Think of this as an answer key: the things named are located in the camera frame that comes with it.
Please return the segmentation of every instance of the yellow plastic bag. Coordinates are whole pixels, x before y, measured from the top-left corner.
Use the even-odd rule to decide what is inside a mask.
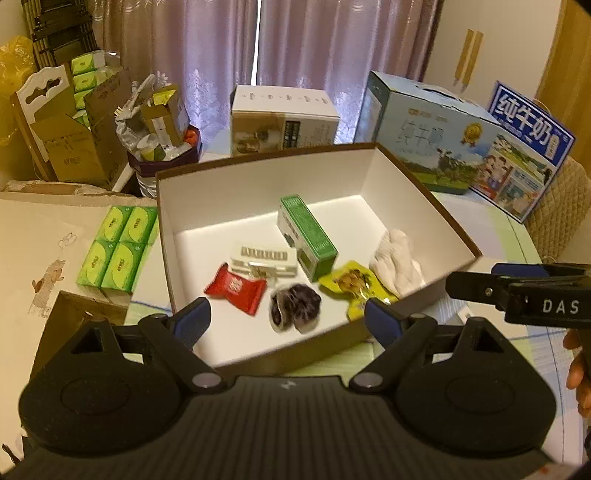
[[[34,71],[33,42],[29,38],[18,35],[0,47],[0,146],[8,145],[18,129],[10,96]]]
[[[349,296],[347,317],[351,321],[363,317],[365,303],[371,297],[376,297],[388,305],[398,301],[395,295],[382,286],[374,272],[354,260],[333,270],[328,275],[320,277],[318,282],[333,293],[343,293]]]

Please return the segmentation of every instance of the yellow snack packet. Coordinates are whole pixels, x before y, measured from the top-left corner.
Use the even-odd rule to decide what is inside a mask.
[[[395,295],[382,286],[374,272],[354,260],[347,262],[342,268],[320,277],[318,282],[334,293],[351,296],[347,309],[347,317],[350,321],[363,317],[365,303],[371,297],[376,297],[386,304],[398,300]]]
[[[176,92],[176,89],[165,90],[163,92],[156,92],[152,95],[154,105],[166,105],[170,98],[174,95],[174,92]]]

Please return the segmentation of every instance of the red object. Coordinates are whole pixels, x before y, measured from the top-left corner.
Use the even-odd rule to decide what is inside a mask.
[[[216,278],[207,286],[204,293],[212,297],[225,297],[232,305],[249,315],[258,310],[262,294],[267,287],[266,280],[248,280],[228,270],[224,263]]]
[[[194,147],[197,145],[197,132],[190,128],[187,128],[183,141],[187,142],[189,145]]]

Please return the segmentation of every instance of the wicker chair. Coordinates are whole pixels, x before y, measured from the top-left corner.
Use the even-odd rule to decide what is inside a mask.
[[[567,157],[558,175],[525,221],[525,227],[543,261],[560,257],[590,206],[591,180],[577,161]]]

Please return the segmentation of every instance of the blue milk box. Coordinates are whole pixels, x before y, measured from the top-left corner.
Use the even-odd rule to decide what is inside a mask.
[[[430,190],[461,194],[499,130],[486,110],[446,89],[370,72],[354,142],[377,141]]]
[[[531,100],[500,82],[489,112],[502,129],[472,190],[523,222],[556,176],[574,136]]]

